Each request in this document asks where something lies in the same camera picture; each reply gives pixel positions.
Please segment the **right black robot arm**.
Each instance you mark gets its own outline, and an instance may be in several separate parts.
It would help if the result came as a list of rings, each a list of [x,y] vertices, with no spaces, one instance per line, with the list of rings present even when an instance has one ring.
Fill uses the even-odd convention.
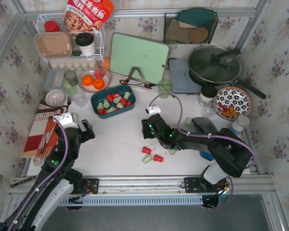
[[[228,128],[218,130],[205,117],[191,120],[195,132],[171,128],[160,114],[143,119],[141,123],[144,139],[156,138],[165,149],[210,153],[213,162],[203,175],[210,184],[216,184],[228,176],[240,178],[252,158],[248,146],[237,135]]]

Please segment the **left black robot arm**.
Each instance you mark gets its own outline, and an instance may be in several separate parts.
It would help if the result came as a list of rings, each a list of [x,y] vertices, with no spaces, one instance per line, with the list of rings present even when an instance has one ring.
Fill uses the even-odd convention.
[[[89,122],[85,130],[78,125],[63,126],[57,117],[55,132],[58,144],[45,159],[37,179],[16,210],[0,222],[0,231],[40,231],[59,203],[82,186],[83,174],[72,167],[79,156],[81,144],[95,138]]]

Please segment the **clear plastic cup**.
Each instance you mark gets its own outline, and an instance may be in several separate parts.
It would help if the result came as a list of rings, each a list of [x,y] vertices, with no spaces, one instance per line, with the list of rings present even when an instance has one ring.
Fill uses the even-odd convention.
[[[82,89],[77,90],[71,95],[71,99],[78,107],[84,107],[87,104],[85,92]]]

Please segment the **teal storage basket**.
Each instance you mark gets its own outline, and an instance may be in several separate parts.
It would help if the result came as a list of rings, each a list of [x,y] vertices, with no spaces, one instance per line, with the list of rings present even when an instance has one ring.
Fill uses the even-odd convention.
[[[101,119],[127,112],[134,108],[135,103],[135,94],[127,85],[107,88],[91,97],[93,111]]]

